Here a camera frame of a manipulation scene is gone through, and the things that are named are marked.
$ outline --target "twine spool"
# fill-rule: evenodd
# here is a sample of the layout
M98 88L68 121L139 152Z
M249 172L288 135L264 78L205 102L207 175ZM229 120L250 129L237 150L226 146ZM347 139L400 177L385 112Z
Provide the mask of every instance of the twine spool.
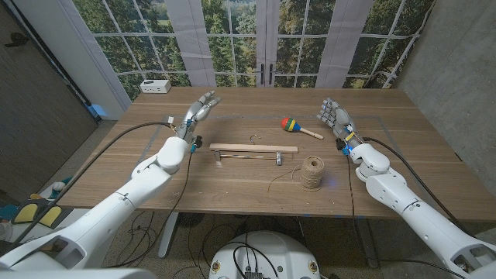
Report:
M297 183L293 180L293 174L295 174L296 170L301 170L300 183ZM303 161L303 164L299 164L293 170L290 170L287 173L274 178L269 183L269 188L267 189L267 192L270 190L270 186L272 185L272 182L289 173L291 173L291 181L293 181L293 183L296 186L298 186L301 190L318 191L320 190L319 187L320 181L322 180L322 176L324 175L324 161L316 156L307 157Z
M301 165L300 182L306 188L317 191L324 175L324 161L316 156L310 156Z

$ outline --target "concrete wall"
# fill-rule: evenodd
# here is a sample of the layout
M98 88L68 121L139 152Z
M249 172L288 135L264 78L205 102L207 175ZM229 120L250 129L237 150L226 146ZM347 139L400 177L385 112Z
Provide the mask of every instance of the concrete wall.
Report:
M124 113L109 85L63 14L57 0L15 3L103 119Z
M438 0L393 87L496 195L496 2Z

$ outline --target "gray wall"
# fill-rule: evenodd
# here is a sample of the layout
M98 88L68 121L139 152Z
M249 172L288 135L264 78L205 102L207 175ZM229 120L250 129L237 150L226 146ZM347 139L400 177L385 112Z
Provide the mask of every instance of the gray wall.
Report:
M496 195L496 2L439 0L393 87Z

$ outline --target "door handle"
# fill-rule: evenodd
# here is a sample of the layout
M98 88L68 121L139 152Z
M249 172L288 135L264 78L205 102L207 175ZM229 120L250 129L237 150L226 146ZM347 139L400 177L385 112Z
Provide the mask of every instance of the door handle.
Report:
M11 33L10 39L12 40L12 43L7 43L5 47L20 47L24 46L29 41L28 37L17 32Z
M264 69L263 68L264 68L264 65L261 64L260 65L260 84L264 84L263 82L264 82L265 77L264 77Z
M273 64L269 66L269 85L272 84L272 68L274 67Z

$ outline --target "ball of twine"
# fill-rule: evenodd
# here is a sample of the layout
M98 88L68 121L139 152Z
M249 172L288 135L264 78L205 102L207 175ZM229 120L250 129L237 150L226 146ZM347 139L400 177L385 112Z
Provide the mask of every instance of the ball of twine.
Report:
M301 185L316 189L324 175L324 161L316 156L310 156L301 165Z

